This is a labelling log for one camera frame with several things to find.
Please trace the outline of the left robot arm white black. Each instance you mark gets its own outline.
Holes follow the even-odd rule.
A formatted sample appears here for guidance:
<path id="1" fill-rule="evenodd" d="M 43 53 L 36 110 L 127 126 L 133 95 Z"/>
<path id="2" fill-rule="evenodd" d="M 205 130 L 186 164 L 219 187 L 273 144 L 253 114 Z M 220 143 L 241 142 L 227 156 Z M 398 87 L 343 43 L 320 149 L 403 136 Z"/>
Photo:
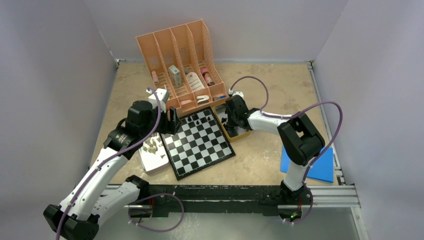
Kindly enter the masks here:
<path id="1" fill-rule="evenodd" d="M 96 161 L 71 193 L 58 205 L 50 204 L 43 212 L 58 240 L 92 240 L 100 226 L 123 206 L 166 197 L 151 194 L 150 184 L 136 175 L 129 176 L 113 193 L 100 198 L 116 173 L 154 133 L 176 134 L 181 126 L 175 107 L 161 109 L 145 100 L 135 101 L 112 130 Z"/>

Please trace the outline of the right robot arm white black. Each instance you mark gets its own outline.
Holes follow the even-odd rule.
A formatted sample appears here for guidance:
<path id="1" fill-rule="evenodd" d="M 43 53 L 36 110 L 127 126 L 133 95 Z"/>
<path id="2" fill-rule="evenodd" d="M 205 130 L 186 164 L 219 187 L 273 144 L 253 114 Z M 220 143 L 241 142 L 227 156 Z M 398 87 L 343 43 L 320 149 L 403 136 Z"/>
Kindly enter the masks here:
<path id="1" fill-rule="evenodd" d="M 289 158 L 286 176 L 281 181 L 282 200 L 288 204 L 300 198 L 306 188 L 305 179 L 310 166 L 325 149 L 325 140 L 306 113 L 278 115 L 248 109 L 240 95 L 233 95 L 226 101 L 227 124 L 230 129 L 262 131 L 278 135 Z"/>

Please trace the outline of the black white chess board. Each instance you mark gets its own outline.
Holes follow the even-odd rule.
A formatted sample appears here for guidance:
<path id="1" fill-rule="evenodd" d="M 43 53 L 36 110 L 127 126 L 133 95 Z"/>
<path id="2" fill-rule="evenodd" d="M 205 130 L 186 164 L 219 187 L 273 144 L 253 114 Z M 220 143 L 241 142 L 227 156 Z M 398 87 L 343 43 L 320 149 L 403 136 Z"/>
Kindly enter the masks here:
<path id="1" fill-rule="evenodd" d="M 196 125 L 193 115 L 198 115 L 200 125 Z M 183 116 L 180 120 L 181 127 L 176 134 L 161 135 L 178 181 L 236 156 L 211 107 Z"/>

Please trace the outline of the pile of white chess pieces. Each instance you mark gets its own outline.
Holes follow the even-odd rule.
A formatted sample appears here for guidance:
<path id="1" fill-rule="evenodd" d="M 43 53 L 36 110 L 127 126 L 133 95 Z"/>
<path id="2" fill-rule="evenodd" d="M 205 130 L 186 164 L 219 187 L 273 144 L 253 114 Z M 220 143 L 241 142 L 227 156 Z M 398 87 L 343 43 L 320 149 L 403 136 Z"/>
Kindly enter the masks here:
<path id="1" fill-rule="evenodd" d="M 166 150 L 163 144 L 162 136 L 155 135 L 149 137 L 139 150 L 141 156 L 150 156 L 163 159 L 166 155 Z"/>

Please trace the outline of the blue grey small object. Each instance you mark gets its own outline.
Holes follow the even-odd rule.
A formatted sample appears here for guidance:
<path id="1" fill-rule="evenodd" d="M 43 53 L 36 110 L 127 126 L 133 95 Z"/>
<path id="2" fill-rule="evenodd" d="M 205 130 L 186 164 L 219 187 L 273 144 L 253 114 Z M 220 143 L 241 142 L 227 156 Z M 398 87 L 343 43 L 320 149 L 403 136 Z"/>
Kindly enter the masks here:
<path id="1" fill-rule="evenodd" d="M 226 97 L 227 97 L 226 95 L 214 96 L 214 97 L 213 97 L 213 100 L 214 100 L 214 101 L 219 101 L 219 100 L 221 100 L 221 99 L 225 99 Z"/>

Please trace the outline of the white stapler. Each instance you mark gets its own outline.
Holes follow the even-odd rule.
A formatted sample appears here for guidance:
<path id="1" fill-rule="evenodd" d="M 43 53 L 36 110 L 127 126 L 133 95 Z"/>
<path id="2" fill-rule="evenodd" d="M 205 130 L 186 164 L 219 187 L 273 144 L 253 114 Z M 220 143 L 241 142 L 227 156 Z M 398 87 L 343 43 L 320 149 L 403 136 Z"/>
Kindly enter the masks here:
<path id="1" fill-rule="evenodd" d="M 196 104 L 198 106 L 206 104 L 210 101 L 210 97 L 208 95 L 199 95 L 196 97 Z"/>

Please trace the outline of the silver metal tin tray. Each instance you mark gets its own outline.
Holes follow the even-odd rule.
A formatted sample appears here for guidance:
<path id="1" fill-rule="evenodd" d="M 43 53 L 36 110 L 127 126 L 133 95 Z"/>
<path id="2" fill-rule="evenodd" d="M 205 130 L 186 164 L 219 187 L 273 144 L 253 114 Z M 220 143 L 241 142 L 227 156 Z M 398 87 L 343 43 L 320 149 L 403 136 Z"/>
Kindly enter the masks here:
<path id="1" fill-rule="evenodd" d="M 145 173 L 154 175 L 170 165 L 169 157 L 160 133 L 153 133 L 138 150 Z"/>

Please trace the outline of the white paper pack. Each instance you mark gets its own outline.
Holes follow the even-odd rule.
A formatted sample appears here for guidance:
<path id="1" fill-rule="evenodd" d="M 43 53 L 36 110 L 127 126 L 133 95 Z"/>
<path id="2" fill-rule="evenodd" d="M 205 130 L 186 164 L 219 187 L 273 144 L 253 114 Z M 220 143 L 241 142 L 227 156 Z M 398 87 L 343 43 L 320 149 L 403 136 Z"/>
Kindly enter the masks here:
<path id="1" fill-rule="evenodd" d="M 190 89 L 193 92 L 196 92 L 205 88 L 199 76 L 193 71 L 186 74 L 186 79 Z"/>

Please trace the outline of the white green carton box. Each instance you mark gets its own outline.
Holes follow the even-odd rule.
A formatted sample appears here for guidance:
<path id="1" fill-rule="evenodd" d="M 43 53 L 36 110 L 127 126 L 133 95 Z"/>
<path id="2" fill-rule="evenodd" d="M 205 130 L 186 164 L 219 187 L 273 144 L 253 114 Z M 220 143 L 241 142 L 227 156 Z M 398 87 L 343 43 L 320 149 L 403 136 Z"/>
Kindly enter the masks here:
<path id="1" fill-rule="evenodd" d="M 176 88 L 180 88 L 183 85 L 181 71 L 175 65 L 168 67 L 168 74 Z"/>

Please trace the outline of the pink bottle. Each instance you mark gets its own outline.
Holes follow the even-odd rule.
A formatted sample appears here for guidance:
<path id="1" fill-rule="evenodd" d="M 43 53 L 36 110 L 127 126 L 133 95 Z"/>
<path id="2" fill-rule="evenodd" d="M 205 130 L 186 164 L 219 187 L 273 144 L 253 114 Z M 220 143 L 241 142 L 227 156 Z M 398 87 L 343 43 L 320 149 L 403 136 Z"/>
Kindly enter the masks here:
<path id="1" fill-rule="evenodd" d="M 202 77 L 205 80 L 207 86 L 213 86 L 215 84 L 208 68 L 206 68 L 206 67 L 201 68 L 200 72 L 201 72 Z"/>

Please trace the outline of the peach plastic desk organizer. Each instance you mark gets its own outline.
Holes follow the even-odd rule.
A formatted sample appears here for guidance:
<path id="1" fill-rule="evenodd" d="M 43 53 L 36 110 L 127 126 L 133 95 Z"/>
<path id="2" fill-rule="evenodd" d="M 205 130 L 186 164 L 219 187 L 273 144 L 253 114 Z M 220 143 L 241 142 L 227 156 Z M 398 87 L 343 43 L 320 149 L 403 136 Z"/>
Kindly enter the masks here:
<path id="1" fill-rule="evenodd" d="M 228 98 L 226 85 L 214 65 L 210 32 L 203 20 L 177 25 L 136 37 L 139 49 L 150 73 L 155 72 L 154 87 L 165 88 L 170 92 L 166 107 L 175 107 L 182 117 L 206 107 L 223 104 Z M 182 86 L 176 88 L 171 80 L 168 67 L 175 65 L 181 72 Z M 208 68 L 215 84 L 207 86 L 201 69 Z M 192 91 L 186 74 L 195 72 L 204 89 Z M 196 97 L 208 95 L 208 103 L 197 105 Z M 214 97 L 227 97 L 214 101 Z"/>

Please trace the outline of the blue foam pad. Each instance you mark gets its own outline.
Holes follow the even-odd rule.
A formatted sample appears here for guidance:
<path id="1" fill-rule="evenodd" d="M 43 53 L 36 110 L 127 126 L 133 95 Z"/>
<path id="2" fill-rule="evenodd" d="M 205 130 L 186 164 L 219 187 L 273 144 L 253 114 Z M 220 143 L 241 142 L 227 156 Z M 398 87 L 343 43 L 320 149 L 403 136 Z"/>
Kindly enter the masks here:
<path id="1" fill-rule="evenodd" d="M 280 171 L 287 173 L 290 159 L 282 147 Z M 334 182 L 334 150 L 330 147 L 311 167 L 307 177 L 310 179 L 333 183 Z"/>

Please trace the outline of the black metal base rail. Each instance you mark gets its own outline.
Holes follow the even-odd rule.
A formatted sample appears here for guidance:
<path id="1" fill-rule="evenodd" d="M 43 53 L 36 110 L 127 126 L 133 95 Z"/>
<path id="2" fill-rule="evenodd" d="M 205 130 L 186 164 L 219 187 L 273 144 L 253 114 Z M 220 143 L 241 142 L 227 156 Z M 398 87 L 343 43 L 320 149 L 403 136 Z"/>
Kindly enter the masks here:
<path id="1" fill-rule="evenodd" d="M 124 206 L 151 210 L 154 217 L 170 213 L 262 214 L 283 219 L 306 216 L 312 208 L 354 208 L 360 206 L 354 186 L 311 186 L 294 197 L 281 193 L 278 185 L 109 185 L 99 194 L 82 193 L 81 204 L 93 201 L 88 213 L 113 213 Z"/>

